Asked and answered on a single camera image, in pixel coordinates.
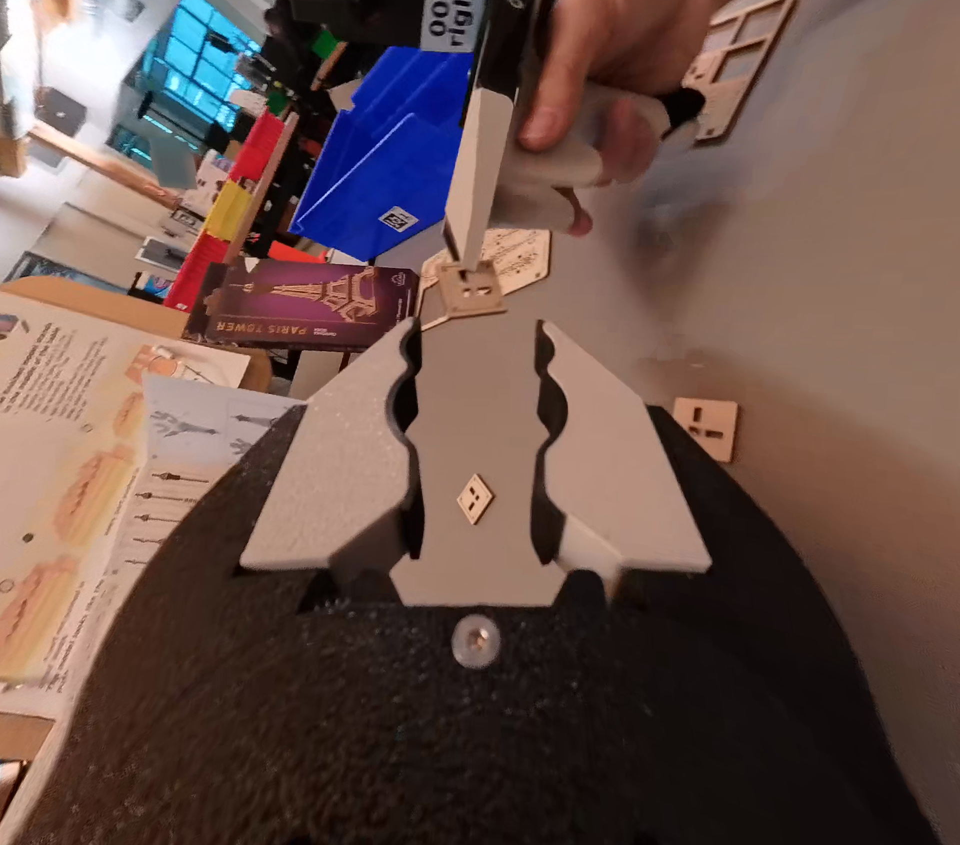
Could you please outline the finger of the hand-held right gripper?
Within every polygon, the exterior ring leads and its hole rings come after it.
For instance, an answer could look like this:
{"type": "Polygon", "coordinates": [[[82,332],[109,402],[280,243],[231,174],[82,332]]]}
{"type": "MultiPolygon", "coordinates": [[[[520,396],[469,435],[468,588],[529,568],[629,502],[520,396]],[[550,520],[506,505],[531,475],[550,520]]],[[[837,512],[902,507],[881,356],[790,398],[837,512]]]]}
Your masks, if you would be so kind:
{"type": "Polygon", "coordinates": [[[466,272],[481,259],[512,115],[507,95],[487,88],[471,92],[443,220],[447,249],[466,272]]]}

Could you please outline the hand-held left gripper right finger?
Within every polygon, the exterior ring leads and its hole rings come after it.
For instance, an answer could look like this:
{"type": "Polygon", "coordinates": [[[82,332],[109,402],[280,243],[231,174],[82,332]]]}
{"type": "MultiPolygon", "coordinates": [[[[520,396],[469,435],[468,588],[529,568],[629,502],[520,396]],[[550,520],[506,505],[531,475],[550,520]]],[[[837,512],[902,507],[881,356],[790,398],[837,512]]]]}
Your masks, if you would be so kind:
{"type": "Polygon", "coordinates": [[[537,322],[534,553],[566,572],[707,572],[706,549],[643,399],[537,322]]]}

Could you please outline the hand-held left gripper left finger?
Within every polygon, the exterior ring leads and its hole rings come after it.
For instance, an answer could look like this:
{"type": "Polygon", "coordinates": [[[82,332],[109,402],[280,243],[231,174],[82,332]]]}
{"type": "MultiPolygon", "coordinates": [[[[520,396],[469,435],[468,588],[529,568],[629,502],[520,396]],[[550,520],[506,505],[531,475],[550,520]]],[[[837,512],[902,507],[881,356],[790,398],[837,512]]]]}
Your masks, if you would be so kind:
{"type": "Polygon", "coordinates": [[[305,403],[239,557],[248,570],[389,572],[419,557],[424,504],[407,431],[419,319],[403,319],[305,403]]]}

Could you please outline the wooden four-square frame piece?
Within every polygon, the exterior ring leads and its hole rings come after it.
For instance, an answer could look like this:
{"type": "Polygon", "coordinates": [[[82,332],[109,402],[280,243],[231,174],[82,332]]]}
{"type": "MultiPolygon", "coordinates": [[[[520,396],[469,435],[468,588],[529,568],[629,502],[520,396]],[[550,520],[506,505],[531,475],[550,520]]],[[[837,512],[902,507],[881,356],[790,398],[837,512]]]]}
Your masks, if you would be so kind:
{"type": "Polygon", "coordinates": [[[734,456],[739,406],[730,401],[677,397],[672,419],[718,464],[734,456]]]}

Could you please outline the small wooden square tile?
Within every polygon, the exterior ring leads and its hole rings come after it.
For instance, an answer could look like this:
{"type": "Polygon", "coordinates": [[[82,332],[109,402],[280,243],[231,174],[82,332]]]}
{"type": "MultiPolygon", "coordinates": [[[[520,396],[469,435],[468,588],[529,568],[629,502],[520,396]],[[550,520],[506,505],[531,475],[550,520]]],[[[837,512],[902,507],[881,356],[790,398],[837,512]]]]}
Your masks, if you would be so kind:
{"type": "Polygon", "coordinates": [[[437,269],[437,286],[445,315],[449,319],[465,319],[506,312],[495,266],[489,260],[478,261],[472,271],[457,263],[443,263],[437,269]]]}
{"type": "Polygon", "coordinates": [[[486,514],[494,497],[494,493],[486,484],[486,481],[478,475],[473,475],[458,493],[456,502],[466,521],[471,526],[475,526],[486,514]]]}

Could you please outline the wooden sheet with square hole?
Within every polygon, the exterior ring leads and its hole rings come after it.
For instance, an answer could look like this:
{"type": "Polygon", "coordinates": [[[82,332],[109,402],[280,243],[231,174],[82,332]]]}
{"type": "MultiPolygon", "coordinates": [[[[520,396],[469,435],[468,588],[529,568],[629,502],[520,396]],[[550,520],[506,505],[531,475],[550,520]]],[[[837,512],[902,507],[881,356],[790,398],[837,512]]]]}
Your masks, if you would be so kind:
{"type": "MultiPolygon", "coordinates": [[[[481,260],[489,260],[494,263],[506,304],[506,297],[508,295],[522,287],[531,286],[546,279],[549,271],[549,255],[549,231],[492,229],[485,233],[481,260]]],[[[438,301],[441,306],[440,315],[437,318],[420,324],[422,331],[428,331],[449,321],[462,320],[449,319],[445,315],[439,288],[437,286],[437,269],[443,263],[455,263],[448,249],[443,249],[431,256],[421,268],[415,303],[415,316],[419,319],[422,318],[425,295],[433,287],[436,288],[438,301]]]]}

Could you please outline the blue plastic bin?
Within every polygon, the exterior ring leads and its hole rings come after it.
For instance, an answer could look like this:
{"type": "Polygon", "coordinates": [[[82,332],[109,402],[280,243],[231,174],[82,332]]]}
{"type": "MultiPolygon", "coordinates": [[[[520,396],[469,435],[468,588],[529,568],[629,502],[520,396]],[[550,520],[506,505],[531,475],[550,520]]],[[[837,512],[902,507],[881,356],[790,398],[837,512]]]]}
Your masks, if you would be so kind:
{"type": "Polygon", "coordinates": [[[472,63],[388,48],[338,112],[290,231],[366,261],[440,222],[472,63]]]}

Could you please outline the purple puzzle box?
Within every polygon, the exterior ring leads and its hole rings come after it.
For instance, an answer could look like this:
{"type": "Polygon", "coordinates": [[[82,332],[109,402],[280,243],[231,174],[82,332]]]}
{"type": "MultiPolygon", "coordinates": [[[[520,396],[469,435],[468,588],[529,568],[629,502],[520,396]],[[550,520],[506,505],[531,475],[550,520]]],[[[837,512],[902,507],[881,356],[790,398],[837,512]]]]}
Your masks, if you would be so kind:
{"type": "Polygon", "coordinates": [[[185,337],[214,346],[362,352],[408,318],[404,268],[241,258],[210,263],[185,337]]]}

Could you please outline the large bright window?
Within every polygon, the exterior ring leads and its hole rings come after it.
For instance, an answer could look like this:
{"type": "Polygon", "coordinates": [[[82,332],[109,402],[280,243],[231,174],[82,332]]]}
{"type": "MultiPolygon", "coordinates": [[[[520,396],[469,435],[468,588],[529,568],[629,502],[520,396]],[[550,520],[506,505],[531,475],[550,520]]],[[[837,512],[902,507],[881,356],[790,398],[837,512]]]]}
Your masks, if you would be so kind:
{"type": "Polygon", "coordinates": [[[228,97],[248,86],[238,60],[260,50],[259,41],[209,0],[179,0],[144,48],[133,83],[172,99],[207,124],[230,130],[238,109],[228,97]]]}

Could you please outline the red plastic bin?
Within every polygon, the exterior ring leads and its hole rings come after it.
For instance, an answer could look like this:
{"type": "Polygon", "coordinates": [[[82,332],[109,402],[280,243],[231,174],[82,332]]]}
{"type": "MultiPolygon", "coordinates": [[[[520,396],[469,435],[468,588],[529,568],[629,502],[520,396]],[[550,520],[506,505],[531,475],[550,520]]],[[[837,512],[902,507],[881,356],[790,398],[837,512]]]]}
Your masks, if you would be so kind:
{"type": "MultiPolygon", "coordinates": [[[[263,176],[269,157],[278,142],[283,132],[283,122],[268,111],[264,111],[249,130],[246,141],[239,147],[239,151],[232,160],[229,170],[222,173],[216,169],[216,187],[214,198],[227,179],[236,184],[244,184],[251,190],[251,199],[257,181],[263,176]]],[[[207,271],[210,263],[220,263],[228,250],[230,243],[205,235],[201,232],[186,255],[180,270],[175,275],[163,305],[176,311],[188,312],[197,299],[200,284],[207,271]]]]}

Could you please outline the yellow plastic bin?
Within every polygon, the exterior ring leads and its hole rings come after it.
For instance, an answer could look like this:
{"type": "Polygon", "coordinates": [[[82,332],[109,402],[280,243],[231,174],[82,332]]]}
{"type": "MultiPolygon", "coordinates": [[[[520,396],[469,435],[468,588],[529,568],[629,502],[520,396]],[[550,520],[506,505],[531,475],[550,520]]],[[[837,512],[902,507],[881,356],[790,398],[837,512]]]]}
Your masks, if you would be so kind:
{"type": "Polygon", "coordinates": [[[251,201],[250,188],[227,179],[216,194],[201,227],[205,235],[229,243],[237,232],[240,219],[251,201]]]}

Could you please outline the colour printed leaflet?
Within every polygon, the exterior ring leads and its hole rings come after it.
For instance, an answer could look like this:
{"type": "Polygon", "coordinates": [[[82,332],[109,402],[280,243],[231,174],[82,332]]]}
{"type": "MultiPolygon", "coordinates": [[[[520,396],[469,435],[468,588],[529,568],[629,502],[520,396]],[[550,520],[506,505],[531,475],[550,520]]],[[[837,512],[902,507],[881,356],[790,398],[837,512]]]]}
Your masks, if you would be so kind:
{"type": "Polygon", "coordinates": [[[248,357],[2,293],[2,712],[54,720],[78,681],[150,377],[237,387],[248,357]]]}

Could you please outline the brown cardboard sheet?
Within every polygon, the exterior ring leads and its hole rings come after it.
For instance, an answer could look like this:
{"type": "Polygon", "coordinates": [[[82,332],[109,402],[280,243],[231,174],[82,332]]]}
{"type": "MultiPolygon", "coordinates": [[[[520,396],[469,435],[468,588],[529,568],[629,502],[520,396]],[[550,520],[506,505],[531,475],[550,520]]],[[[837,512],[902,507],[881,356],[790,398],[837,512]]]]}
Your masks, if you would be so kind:
{"type": "Polygon", "coordinates": [[[186,312],[59,278],[2,284],[2,401],[39,387],[71,401],[120,377],[143,389],[160,379],[265,392],[263,352],[182,341],[186,312]]]}

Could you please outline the wooden sheet with small windows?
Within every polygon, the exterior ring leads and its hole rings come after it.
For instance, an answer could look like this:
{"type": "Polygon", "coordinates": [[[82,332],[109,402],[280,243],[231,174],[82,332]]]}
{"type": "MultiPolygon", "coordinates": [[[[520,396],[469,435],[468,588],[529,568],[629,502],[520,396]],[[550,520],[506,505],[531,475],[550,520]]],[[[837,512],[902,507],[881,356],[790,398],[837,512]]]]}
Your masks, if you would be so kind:
{"type": "Polygon", "coordinates": [[[683,85],[704,99],[696,117],[694,142],[726,139],[785,24],[795,0],[764,0],[714,18],[683,85]]]}

